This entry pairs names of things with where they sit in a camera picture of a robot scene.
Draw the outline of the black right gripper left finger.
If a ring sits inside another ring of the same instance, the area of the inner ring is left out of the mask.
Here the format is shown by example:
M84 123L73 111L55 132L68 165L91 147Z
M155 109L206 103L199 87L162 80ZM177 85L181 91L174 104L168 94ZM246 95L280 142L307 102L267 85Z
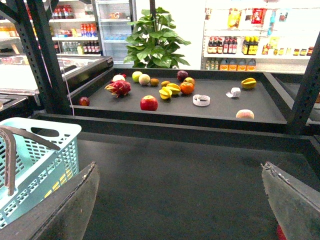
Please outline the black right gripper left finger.
M0 231L2 240L83 239L100 183L91 162L75 177Z

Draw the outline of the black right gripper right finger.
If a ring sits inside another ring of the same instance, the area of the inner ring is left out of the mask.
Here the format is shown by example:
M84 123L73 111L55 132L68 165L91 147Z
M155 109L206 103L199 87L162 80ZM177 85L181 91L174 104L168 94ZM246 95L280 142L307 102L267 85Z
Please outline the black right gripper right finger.
M287 240L320 238L320 192L273 163L262 165L270 208Z

